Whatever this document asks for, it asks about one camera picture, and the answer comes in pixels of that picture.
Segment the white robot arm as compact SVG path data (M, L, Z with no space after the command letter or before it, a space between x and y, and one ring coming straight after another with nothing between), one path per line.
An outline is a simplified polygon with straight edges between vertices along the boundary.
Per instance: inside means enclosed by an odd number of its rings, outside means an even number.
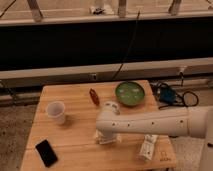
M120 115L118 105L106 102L96 119L105 139L115 133L190 136L203 138L198 171L213 171L213 106L179 107Z

